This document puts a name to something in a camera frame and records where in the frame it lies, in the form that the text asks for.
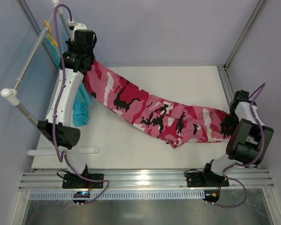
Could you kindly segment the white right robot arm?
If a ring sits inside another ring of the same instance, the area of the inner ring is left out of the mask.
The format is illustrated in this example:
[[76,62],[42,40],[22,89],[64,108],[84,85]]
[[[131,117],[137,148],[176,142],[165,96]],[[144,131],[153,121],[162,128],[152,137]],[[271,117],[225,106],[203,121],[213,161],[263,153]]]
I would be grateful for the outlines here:
[[230,137],[225,154],[207,163],[203,170],[202,178],[208,187],[218,187],[236,168],[259,165],[274,134],[259,118],[257,104],[249,92],[237,91],[229,109],[230,114],[221,124]]

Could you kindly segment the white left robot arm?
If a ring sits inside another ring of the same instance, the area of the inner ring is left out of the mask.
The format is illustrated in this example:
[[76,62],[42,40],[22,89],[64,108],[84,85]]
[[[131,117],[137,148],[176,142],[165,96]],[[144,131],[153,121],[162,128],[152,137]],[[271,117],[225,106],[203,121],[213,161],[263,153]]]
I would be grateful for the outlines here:
[[66,44],[67,51],[60,56],[58,87],[51,109],[45,120],[38,121],[37,128],[53,144],[59,162],[66,162],[68,172],[82,178],[87,165],[80,152],[73,149],[81,132],[71,124],[77,91],[95,62],[96,34],[78,29]]

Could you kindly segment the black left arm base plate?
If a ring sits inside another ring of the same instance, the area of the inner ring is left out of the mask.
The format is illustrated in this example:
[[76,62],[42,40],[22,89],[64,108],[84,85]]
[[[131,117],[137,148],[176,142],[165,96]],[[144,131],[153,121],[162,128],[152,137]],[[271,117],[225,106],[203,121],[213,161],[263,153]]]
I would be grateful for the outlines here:
[[102,189],[104,174],[103,173],[88,173],[84,171],[82,176],[90,180],[97,180],[97,182],[87,181],[76,174],[70,173],[65,170],[57,171],[57,175],[63,179],[62,188],[63,189],[78,189],[78,188],[87,188],[87,189]]

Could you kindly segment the clear green hanger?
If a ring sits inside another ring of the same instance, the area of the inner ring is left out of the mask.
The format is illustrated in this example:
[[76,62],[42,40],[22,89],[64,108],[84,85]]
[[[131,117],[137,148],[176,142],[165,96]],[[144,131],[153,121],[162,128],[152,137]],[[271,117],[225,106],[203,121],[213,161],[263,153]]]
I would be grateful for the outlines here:
[[48,33],[46,34],[45,38],[46,38],[47,44],[49,46],[51,56],[53,57],[54,63],[56,65],[57,69],[60,70],[60,54],[59,54],[58,47],[50,39],[50,36]]

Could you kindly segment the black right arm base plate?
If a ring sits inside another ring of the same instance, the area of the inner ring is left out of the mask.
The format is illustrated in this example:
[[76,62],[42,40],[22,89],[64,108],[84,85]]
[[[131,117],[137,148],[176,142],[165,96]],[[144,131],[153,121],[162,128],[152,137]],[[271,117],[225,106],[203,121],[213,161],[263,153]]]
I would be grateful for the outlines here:
[[213,172],[188,171],[184,174],[189,188],[228,187],[229,181]]

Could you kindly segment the pink camouflage trousers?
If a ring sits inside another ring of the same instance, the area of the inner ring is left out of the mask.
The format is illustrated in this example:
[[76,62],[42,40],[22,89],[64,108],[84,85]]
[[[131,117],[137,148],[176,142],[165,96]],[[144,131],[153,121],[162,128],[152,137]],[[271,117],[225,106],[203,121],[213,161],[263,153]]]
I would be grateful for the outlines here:
[[157,97],[99,62],[87,72],[83,85],[99,103],[172,148],[185,143],[223,142],[231,137],[224,123],[226,112]]

